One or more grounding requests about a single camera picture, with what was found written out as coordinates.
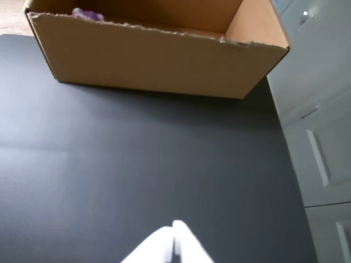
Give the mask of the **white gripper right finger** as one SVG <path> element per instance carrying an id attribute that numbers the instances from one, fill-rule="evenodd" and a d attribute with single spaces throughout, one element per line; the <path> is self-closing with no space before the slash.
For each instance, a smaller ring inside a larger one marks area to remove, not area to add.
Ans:
<path id="1" fill-rule="evenodd" d="M 174 231 L 174 253 L 180 257 L 180 262 L 214 263 L 185 222 L 174 220 L 172 227 Z"/>

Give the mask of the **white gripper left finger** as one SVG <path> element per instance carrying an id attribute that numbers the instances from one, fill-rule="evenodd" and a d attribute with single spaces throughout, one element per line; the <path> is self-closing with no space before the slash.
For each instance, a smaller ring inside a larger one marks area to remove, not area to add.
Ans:
<path id="1" fill-rule="evenodd" d="M 174 231 L 170 226 L 164 226 L 144 239 L 122 263 L 165 263 L 173 257 Z"/>

